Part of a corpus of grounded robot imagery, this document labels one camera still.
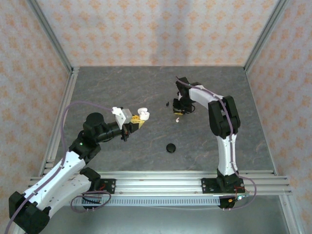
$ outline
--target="enclosure wall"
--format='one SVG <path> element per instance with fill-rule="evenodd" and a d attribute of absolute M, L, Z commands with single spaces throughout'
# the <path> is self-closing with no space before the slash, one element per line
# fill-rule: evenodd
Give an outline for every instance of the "enclosure wall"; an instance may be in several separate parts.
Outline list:
<path fill-rule="evenodd" d="M 312 231 L 312 4 L 292 0 L 248 74 L 278 172 Z"/>
<path fill-rule="evenodd" d="M 243 66 L 278 0 L 38 0 L 73 66 Z"/>
<path fill-rule="evenodd" d="M 0 233 L 38 176 L 68 73 L 27 1 L 0 1 Z"/>

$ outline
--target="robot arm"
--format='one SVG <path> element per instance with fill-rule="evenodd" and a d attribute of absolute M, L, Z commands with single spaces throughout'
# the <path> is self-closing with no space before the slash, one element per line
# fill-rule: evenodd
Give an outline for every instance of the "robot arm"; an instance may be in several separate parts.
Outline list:
<path fill-rule="evenodd" d="M 233 165 L 237 171 L 235 162 L 235 139 L 240 126 L 240 119 L 234 103 L 234 99 L 231 96 L 223 97 L 217 94 L 209 94 L 204 91 L 204 86 L 196 82 L 190 84 L 186 77 L 180 78 L 180 81 L 190 86 L 176 82 L 178 87 L 178 98 L 174 99 L 173 108 L 174 113 L 183 115 L 192 112 L 192 103 L 198 102 L 206 109 L 209 113 L 209 123 L 213 134 L 217 138 L 218 149 L 219 149 L 219 165 L 217 174 L 219 177 L 219 183 L 222 191 L 226 191 L 226 185 L 233 185 L 238 183 L 238 178 L 233 170 L 231 163 L 231 149 L 230 149 L 230 127 L 223 112 L 222 106 L 219 103 L 218 97 L 221 99 L 226 106 L 226 109 L 231 118 L 233 125 L 234 134 L 232 135 L 232 146 L 233 146 Z"/>
<path fill-rule="evenodd" d="M 40 233 L 50 218 L 66 203 L 85 191 L 99 190 L 100 175 L 91 168 L 83 169 L 100 151 L 99 143 L 117 136 L 126 141 L 129 135 L 144 123 L 139 116 L 132 116 L 129 109 L 114 107 L 112 113 L 116 116 L 116 121 L 108 124 L 104 122 L 100 113 L 90 114 L 83 124 L 83 130 L 62 159 L 65 160 L 63 166 L 60 161 L 44 178 L 23 194 L 15 192 L 10 196 L 11 218 L 25 198 L 34 194 L 14 219 L 26 233 Z M 52 178 L 59 167 L 61 170 Z M 35 194 L 34 191 L 48 180 L 50 181 Z"/>

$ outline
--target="black puck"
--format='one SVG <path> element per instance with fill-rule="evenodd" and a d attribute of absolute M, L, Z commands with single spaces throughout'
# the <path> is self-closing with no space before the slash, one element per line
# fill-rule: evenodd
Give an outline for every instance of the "black puck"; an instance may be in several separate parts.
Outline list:
<path fill-rule="evenodd" d="M 167 145 L 166 149 L 167 149 L 167 151 L 168 151 L 169 153 L 173 153 L 174 151 L 176 151 L 176 146 L 175 146 L 174 144 L 172 144 L 172 143 L 169 143 L 169 144 Z"/>

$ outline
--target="yellow object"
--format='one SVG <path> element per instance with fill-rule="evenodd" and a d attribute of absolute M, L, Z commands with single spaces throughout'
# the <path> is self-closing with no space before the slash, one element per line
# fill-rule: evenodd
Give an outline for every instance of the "yellow object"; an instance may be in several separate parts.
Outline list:
<path fill-rule="evenodd" d="M 140 127 L 143 125 L 143 123 L 145 122 L 144 120 L 141 120 L 139 116 L 132 116 L 131 121 L 132 123 L 138 123 L 138 128 L 140 129 Z"/>

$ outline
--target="orange floral wallpaper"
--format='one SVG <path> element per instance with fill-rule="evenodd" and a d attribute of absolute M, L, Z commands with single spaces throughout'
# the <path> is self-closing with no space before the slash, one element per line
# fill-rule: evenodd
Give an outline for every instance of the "orange floral wallpaper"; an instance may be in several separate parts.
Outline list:
<path fill-rule="evenodd" d="M 291 0 L 248 74 L 278 172 L 312 233 L 312 4 Z"/>
<path fill-rule="evenodd" d="M 38 176 L 68 74 L 25 0 L 0 1 L 0 233 Z"/>
<path fill-rule="evenodd" d="M 278 0 L 38 2 L 73 66 L 243 66 Z"/>

